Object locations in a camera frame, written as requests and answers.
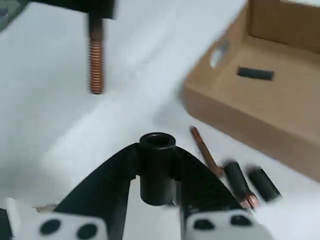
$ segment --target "black holder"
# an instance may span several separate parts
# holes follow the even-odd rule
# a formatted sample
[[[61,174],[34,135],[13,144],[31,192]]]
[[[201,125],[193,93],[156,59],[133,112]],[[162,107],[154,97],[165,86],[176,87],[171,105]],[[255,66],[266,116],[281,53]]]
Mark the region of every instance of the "black holder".
[[[123,237],[130,181],[140,175],[140,195],[150,205],[179,202],[181,235],[192,214],[242,207],[225,185],[197,158],[165,133],[150,133],[92,172],[54,210],[98,217],[109,240]]]

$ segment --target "brown cardboard box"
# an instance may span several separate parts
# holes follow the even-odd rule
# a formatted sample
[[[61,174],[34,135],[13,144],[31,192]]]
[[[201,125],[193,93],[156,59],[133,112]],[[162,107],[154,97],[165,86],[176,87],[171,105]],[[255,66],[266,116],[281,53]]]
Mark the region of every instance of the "brown cardboard box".
[[[188,75],[188,112],[320,181],[319,23],[317,7],[250,1]],[[273,80],[240,77],[239,66]]]

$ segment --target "copper pin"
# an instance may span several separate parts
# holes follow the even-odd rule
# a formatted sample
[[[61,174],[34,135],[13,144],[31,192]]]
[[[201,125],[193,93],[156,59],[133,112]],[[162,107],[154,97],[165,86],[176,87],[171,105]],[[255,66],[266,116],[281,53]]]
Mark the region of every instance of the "copper pin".
[[[205,142],[203,141],[202,137],[200,136],[200,133],[198,129],[195,126],[190,127],[190,132],[193,136],[193,139],[196,142],[196,145],[198,146],[207,167],[218,177],[222,177],[224,175],[224,169],[222,167],[217,166],[215,160],[211,156]]]

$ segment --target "black cylindrical spacer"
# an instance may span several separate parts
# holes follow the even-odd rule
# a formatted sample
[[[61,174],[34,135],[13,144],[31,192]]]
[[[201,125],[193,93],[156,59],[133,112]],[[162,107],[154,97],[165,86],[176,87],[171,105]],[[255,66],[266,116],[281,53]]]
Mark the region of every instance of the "black cylindrical spacer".
[[[174,166],[176,140],[173,136],[155,132],[140,138],[140,196],[153,206],[168,204],[174,197]]]
[[[229,161],[224,166],[224,172],[236,198],[243,200],[248,194],[252,193],[248,187],[245,176],[236,161]]]
[[[248,177],[266,202],[270,202],[278,196],[281,196],[274,183],[261,167],[250,170]]]

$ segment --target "copper thread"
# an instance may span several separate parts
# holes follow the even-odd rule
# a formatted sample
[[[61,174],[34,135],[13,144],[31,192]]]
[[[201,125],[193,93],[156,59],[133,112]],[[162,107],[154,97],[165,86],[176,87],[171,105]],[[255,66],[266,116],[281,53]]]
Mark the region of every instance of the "copper thread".
[[[218,177],[222,177],[225,172],[222,167],[217,166],[215,160],[211,156],[205,142],[203,141],[202,137],[200,136],[200,133],[198,129],[195,126],[190,127],[190,132],[193,136],[193,139],[195,140],[208,168]]]
[[[104,90],[104,33],[103,19],[95,14],[88,14],[90,91],[101,94]]]
[[[90,90],[101,94],[104,90],[103,42],[90,40]]]

